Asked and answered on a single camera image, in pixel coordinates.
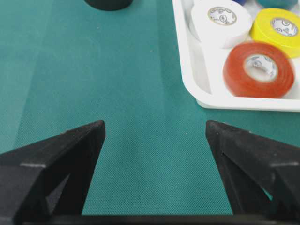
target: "green mat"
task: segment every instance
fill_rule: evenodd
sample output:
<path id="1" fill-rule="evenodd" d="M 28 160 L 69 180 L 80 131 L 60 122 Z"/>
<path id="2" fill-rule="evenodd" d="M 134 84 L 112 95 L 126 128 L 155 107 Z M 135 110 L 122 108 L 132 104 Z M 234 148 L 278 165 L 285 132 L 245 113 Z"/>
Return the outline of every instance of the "green mat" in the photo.
<path id="1" fill-rule="evenodd" d="M 83 0 L 2 1 L 0 28 L 1 153 L 106 123 L 84 214 L 231 213 L 208 119 L 300 145 L 297 113 L 196 103 L 181 80 L 170 0 L 116 12 Z"/>

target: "tape roll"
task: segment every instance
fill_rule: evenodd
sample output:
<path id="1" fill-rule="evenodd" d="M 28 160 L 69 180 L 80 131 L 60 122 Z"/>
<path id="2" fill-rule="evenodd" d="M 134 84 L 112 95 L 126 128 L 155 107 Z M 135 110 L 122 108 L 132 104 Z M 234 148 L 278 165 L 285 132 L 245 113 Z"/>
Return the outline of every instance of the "tape roll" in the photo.
<path id="1" fill-rule="evenodd" d="M 297 4 L 298 0 L 257 0 L 258 4 L 265 8 L 291 9 Z"/>
<path id="2" fill-rule="evenodd" d="M 247 0 L 233 0 L 239 4 L 241 4 L 242 6 L 246 3 Z"/>
<path id="3" fill-rule="evenodd" d="M 250 31 L 255 41 L 270 43 L 290 58 L 300 56 L 300 17 L 279 8 L 261 10 Z"/>
<path id="4" fill-rule="evenodd" d="M 200 41 L 219 48 L 243 42 L 252 26 L 249 12 L 231 0 L 195 0 L 192 20 Z"/>
<path id="5" fill-rule="evenodd" d="M 294 83 L 294 69 L 284 52 L 263 42 L 245 42 L 229 54 L 224 81 L 238 97 L 279 98 Z"/>

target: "teal tape roll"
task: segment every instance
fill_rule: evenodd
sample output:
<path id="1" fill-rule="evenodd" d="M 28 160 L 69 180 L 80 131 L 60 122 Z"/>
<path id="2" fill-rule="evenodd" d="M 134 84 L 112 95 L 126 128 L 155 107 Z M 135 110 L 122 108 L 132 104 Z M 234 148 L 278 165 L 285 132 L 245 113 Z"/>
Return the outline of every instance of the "teal tape roll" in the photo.
<path id="1" fill-rule="evenodd" d="M 291 9 L 297 4 L 298 0 L 257 0 L 265 8 Z"/>

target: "yellow tape roll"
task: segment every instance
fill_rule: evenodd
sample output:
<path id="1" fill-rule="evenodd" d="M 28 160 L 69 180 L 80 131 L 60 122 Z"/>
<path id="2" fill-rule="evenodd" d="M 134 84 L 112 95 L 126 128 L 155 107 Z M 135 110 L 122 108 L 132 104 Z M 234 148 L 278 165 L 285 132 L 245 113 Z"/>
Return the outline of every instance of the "yellow tape roll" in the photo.
<path id="1" fill-rule="evenodd" d="M 261 10 L 250 35 L 255 41 L 263 41 L 284 51 L 290 58 L 300 56 L 300 17 L 279 8 Z"/>

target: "plastic tray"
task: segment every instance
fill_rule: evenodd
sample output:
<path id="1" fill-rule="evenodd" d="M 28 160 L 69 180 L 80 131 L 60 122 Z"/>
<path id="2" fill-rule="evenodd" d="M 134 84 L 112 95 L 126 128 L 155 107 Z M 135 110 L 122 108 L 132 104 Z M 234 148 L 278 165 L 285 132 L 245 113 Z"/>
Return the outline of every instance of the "plastic tray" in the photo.
<path id="1" fill-rule="evenodd" d="M 205 108 L 300 112 L 300 58 L 294 59 L 295 84 L 282 98 L 234 97 L 226 88 L 222 68 L 230 49 L 209 49 L 189 29 L 193 0 L 173 0 L 182 80 Z M 255 19 L 262 9 L 255 0 L 244 5 Z M 297 4 L 291 11 L 299 15 Z"/>

